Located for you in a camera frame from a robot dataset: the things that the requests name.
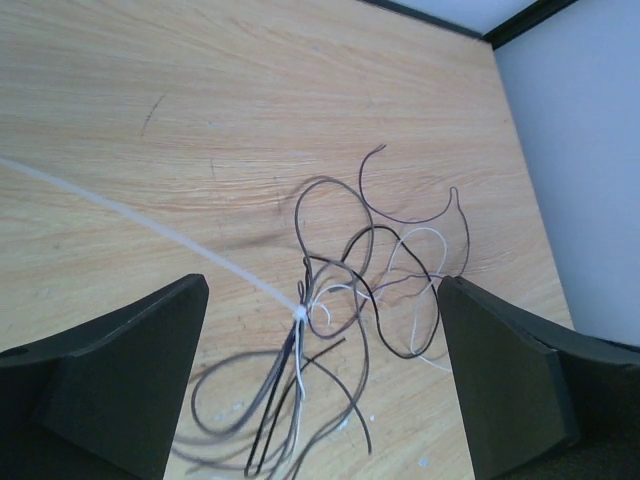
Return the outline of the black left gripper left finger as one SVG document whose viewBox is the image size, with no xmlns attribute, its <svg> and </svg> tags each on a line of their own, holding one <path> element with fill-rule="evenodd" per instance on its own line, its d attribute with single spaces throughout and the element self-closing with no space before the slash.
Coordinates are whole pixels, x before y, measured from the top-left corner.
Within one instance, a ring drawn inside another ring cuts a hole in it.
<svg viewBox="0 0 640 480">
<path fill-rule="evenodd" d="M 2 478 L 163 478 L 207 303 L 189 274 L 3 351 Z"/>
</svg>

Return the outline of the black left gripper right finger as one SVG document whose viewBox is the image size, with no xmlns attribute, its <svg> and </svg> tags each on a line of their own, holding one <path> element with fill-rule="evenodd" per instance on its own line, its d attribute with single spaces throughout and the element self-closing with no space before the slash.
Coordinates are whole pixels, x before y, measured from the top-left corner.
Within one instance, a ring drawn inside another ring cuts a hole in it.
<svg viewBox="0 0 640 480">
<path fill-rule="evenodd" d="M 638 347 L 462 277 L 444 278 L 438 299 L 476 478 L 638 478 Z"/>
</svg>

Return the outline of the white zip tie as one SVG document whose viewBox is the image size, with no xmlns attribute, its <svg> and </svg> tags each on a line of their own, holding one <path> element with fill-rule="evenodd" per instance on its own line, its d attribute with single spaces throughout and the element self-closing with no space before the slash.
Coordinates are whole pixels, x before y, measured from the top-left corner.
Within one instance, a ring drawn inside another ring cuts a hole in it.
<svg viewBox="0 0 640 480">
<path fill-rule="evenodd" d="M 140 214 L 139 212 L 132 210 L 131 208 L 119 204 L 115 201 L 112 201 L 108 198 L 105 198 L 103 196 L 100 196 L 94 192 L 88 191 L 86 189 L 83 189 L 75 184 L 72 184 L 68 181 L 65 181 L 63 179 L 60 179 L 58 177 L 54 177 L 50 174 L 47 174 L 45 172 L 42 172 L 40 170 L 37 170 L 35 168 L 23 165 L 21 163 L 12 161 L 12 160 L 8 160 L 5 158 L 1 159 L 1 164 L 7 168 L 10 168 L 12 170 L 15 170 L 17 172 L 23 173 L 25 175 L 31 176 L 37 180 L 40 181 L 44 181 L 46 183 L 49 183 L 57 188 L 60 188 L 62 190 L 65 190 L 69 193 L 72 193 L 74 195 L 77 195 L 78 197 L 81 197 L 85 200 L 88 200 L 96 205 L 102 206 L 106 209 L 112 210 L 116 213 L 118 213 L 119 215 L 126 217 L 127 219 L 142 225 L 152 231 L 154 231 L 155 233 L 166 237 L 167 239 L 174 241 L 184 247 L 186 247 L 187 249 L 195 252 L 198 255 L 201 255 L 202 257 L 206 258 L 207 260 L 215 263 L 216 265 L 227 269 L 228 271 L 232 272 L 233 274 L 237 275 L 238 277 L 241 277 L 242 279 L 246 280 L 247 282 L 251 283 L 253 286 L 257 287 L 258 289 L 264 291 L 265 293 L 269 294 L 270 296 L 272 296 L 275 300 L 277 300 L 279 303 L 281 303 L 283 306 L 285 306 L 286 308 L 290 309 L 292 312 L 292 316 L 296 321 L 302 321 L 302 322 L 307 322 L 308 321 L 308 316 L 307 316 L 307 310 L 306 308 L 301 305 L 301 304 L 295 304 L 293 301 L 289 300 L 283 293 L 281 293 L 280 291 L 278 291 L 276 288 L 272 287 L 271 285 L 265 283 L 264 281 L 262 281 L 261 279 L 259 279 L 257 276 L 253 275 L 252 273 L 242 269 L 241 267 L 239 267 L 238 265 L 234 264 L 233 262 L 229 261 L 228 259 L 226 259 L 225 257 L 215 253 L 212 250 L 209 250 L 207 248 L 205 248 L 204 246 L 198 244 L 197 242 L 195 242 L 194 240 L 190 239 L 189 237 L 165 226 L 162 224 L 159 224 L 158 222 L 150 219 L 149 217 L 146 217 L 142 214 Z"/>
</svg>

